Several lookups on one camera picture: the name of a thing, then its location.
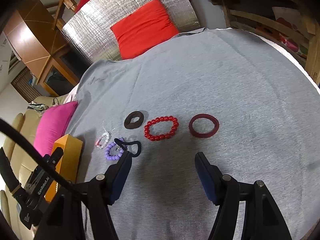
red beaded bracelet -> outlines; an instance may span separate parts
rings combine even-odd
[[[166,121],[172,121],[173,125],[171,127],[171,130],[169,133],[166,134],[160,134],[160,135],[152,135],[150,134],[150,126],[157,123],[157,122],[166,122]],[[171,136],[174,136],[175,131],[177,130],[177,127],[179,126],[178,119],[173,117],[172,115],[170,116],[161,116],[157,117],[156,119],[152,119],[151,121],[147,122],[147,125],[144,126],[144,136],[148,138],[150,141],[160,141],[163,139],[170,139]]]

metal screw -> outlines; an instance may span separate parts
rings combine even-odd
[[[230,181],[231,180],[231,176],[228,175],[228,174],[225,174],[222,176],[222,179],[225,180],[225,181]]]
[[[257,180],[257,185],[259,187],[263,187],[264,186],[264,182],[262,180]]]
[[[105,178],[104,174],[98,174],[96,180],[103,180]]]

orange box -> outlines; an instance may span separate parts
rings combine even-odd
[[[76,182],[76,176],[78,171],[78,164],[83,142],[73,137],[70,134],[62,136],[56,140],[53,144],[52,153],[57,147],[61,147],[63,150],[63,156],[56,165],[56,172],[59,173],[66,180]],[[58,191],[58,183],[53,181],[44,195],[46,201],[51,202],[54,195]]]

purple beaded bracelet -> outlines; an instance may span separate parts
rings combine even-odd
[[[124,138],[121,137],[119,138],[120,141],[123,141],[124,142]],[[122,156],[122,154],[124,153],[124,150],[123,149],[118,149],[119,150],[119,153],[116,154],[116,155],[110,155],[110,151],[111,149],[116,146],[116,143],[115,142],[112,142],[112,143],[109,143],[106,147],[106,150],[105,150],[105,157],[108,161],[114,161],[114,160],[119,160],[120,157]]]

wooden blind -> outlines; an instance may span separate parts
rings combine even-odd
[[[29,80],[32,79],[30,70],[25,67],[11,82],[11,85],[17,90],[17,92],[30,103],[36,97],[41,96],[41,94],[29,84]]]

